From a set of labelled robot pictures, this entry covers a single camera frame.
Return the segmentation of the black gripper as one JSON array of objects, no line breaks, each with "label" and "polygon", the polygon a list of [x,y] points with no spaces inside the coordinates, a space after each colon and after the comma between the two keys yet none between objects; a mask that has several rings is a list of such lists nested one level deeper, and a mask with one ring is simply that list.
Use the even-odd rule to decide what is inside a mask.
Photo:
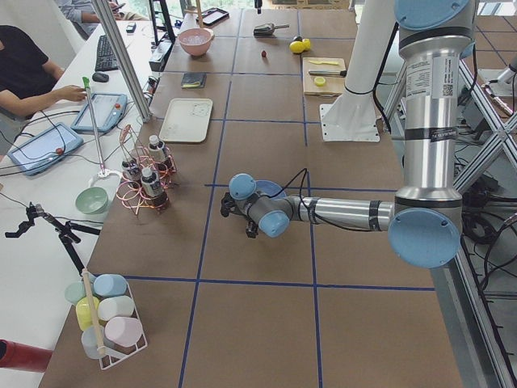
[{"label": "black gripper", "polygon": [[239,209],[236,205],[234,198],[231,197],[229,192],[226,192],[221,198],[221,210],[222,217],[228,217],[230,214],[239,214]]}]

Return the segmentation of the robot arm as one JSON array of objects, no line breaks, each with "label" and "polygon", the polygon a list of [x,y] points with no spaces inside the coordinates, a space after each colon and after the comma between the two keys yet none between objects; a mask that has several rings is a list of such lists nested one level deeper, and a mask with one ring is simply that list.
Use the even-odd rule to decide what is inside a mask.
[{"label": "robot arm", "polygon": [[384,231],[407,263],[437,268],[460,249],[462,196],[454,188],[456,108],[463,55],[473,48],[475,1],[367,1],[342,94],[320,115],[325,141],[372,141],[373,94],[393,38],[406,65],[404,183],[393,201],[261,192],[235,175],[221,214],[243,216],[248,236],[281,235],[292,221]]}]

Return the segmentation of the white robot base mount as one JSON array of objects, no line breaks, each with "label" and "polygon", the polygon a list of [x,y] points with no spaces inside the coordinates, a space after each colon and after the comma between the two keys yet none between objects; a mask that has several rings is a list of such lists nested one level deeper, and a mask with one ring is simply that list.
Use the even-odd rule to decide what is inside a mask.
[{"label": "white robot base mount", "polygon": [[324,141],[380,140],[372,93],[395,27],[394,3],[364,3],[343,93],[333,104],[321,105]]}]

